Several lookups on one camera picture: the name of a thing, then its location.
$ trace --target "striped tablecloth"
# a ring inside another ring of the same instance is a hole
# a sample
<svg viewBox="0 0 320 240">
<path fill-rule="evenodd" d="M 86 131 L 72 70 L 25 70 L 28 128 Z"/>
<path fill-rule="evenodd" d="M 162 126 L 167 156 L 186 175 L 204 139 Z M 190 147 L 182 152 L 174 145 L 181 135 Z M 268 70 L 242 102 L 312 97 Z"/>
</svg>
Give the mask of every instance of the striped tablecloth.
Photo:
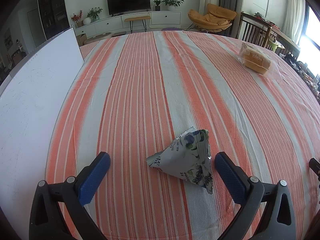
<svg viewBox="0 0 320 240">
<path fill-rule="evenodd" d="M 46 180 L 62 182 L 108 152 L 110 170 L 86 207 L 108 239 L 217 239 L 239 206 L 214 165 L 209 195 L 145 162 L 189 127 L 208 129 L 212 157 L 225 151 L 248 176 L 288 182 L 297 239 L 303 237 L 319 208 L 308 161 L 320 158 L 320 106 L 271 51 L 281 78 L 245 70 L 235 57 L 240 45 L 217 35 L 167 31 L 82 47 L 84 65 L 56 122 Z"/>
</svg>

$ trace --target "window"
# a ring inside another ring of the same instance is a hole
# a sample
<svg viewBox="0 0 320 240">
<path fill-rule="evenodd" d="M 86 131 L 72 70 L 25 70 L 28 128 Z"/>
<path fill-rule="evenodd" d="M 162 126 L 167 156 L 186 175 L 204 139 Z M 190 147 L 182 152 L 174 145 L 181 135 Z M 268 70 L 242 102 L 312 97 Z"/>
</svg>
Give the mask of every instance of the window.
<svg viewBox="0 0 320 240">
<path fill-rule="evenodd" d="M 308 7 L 306 13 L 306 25 L 302 31 L 299 46 L 301 48 L 298 60 L 308 64 L 313 75 L 320 74 L 320 22 Z"/>
</svg>

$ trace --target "drawer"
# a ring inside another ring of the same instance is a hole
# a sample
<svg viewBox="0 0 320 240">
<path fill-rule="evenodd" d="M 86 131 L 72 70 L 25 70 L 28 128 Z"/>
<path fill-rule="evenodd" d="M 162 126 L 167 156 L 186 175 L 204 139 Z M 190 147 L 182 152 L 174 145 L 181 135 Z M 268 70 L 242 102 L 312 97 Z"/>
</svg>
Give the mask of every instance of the drawer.
<svg viewBox="0 0 320 240">
<path fill-rule="evenodd" d="M 90 25 L 83 26 L 81 28 L 76 29 L 75 34 L 76 36 L 80 34 L 86 34 L 87 37 L 91 37 L 91 36 L 97 35 L 97 32 L 94 24 L 90 24 Z"/>
<path fill-rule="evenodd" d="M 134 17 L 141 17 L 141 16 L 150 16 L 149 13 L 136 13 L 136 14 L 131 14 L 131 15 L 126 15 L 126 16 L 122 16 L 121 19 L 122 19 L 122 25 L 124 28 L 130 28 L 130 22 L 125 22 L 124 20 L 127 19 L 127 18 L 134 18 Z M 146 24 L 147 26 L 149 25 L 149 21 L 150 20 L 146 20 Z M 136 26 L 143 26 L 142 24 L 142 20 L 138 20 L 138 21 L 133 21 L 133 26 L 136 27 Z"/>
<path fill-rule="evenodd" d="M 96 26 L 97 34 L 106 33 L 118 29 L 122 29 L 121 17 L 109 18 L 94 24 Z"/>
<path fill-rule="evenodd" d="M 152 12 L 151 23 L 156 24 L 180 24 L 180 12 Z"/>
</svg>

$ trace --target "small bench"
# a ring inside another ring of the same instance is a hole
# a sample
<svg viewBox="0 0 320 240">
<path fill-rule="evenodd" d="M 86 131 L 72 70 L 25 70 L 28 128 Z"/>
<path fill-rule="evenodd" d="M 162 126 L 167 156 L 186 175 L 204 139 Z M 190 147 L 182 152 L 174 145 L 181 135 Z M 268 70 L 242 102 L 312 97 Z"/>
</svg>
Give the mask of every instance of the small bench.
<svg viewBox="0 0 320 240">
<path fill-rule="evenodd" d="M 100 35 L 97 35 L 95 37 L 92 37 L 92 38 L 89 38 L 87 40 L 84 41 L 84 45 L 87 45 L 89 43 L 93 43 L 95 41 L 102 41 L 102 40 L 105 40 L 105 39 L 109 39 L 112 37 L 112 33 L 106 33 L 106 34 L 100 34 Z"/>
<path fill-rule="evenodd" d="M 146 31 L 147 31 L 146 20 L 150 20 L 150 19 L 151 19 L 151 17 L 150 17 L 149 15 L 146 15 L 146 16 L 139 16 L 139 17 L 127 18 L 127 19 L 125 19 L 124 21 L 125 21 L 125 22 L 130 22 L 130 31 L 131 31 L 131 33 L 132 33 L 133 22 L 134 22 L 134 21 L 142 20 L 143 28 L 144 28 L 144 31 L 146 32 Z"/>
</svg>

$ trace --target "tv stand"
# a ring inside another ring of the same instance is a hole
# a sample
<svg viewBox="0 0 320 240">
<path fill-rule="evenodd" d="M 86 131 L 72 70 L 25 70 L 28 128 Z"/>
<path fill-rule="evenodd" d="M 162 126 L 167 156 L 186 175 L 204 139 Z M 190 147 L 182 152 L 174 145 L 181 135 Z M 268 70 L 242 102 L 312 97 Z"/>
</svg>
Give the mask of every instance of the tv stand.
<svg viewBox="0 0 320 240">
<path fill-rule="evenodd" d="M 130 20 L 127 18 L 147 17 L 146 22 L 135 21 L 134 26 L 130 27 Z M 122 15 L 111 15 L 108 18 L 102 18 L 82 27 L 75 29 L 76 36 L 86 34 L 87 38 L 91 38 L 104 33 L 119 33 L 131 30 L 146 29 L 163 29 L 168 27 L 180 28 L 181 12 L 179 11 L 151 11 L 151 12 L 136 12 Z"/>
</svg>

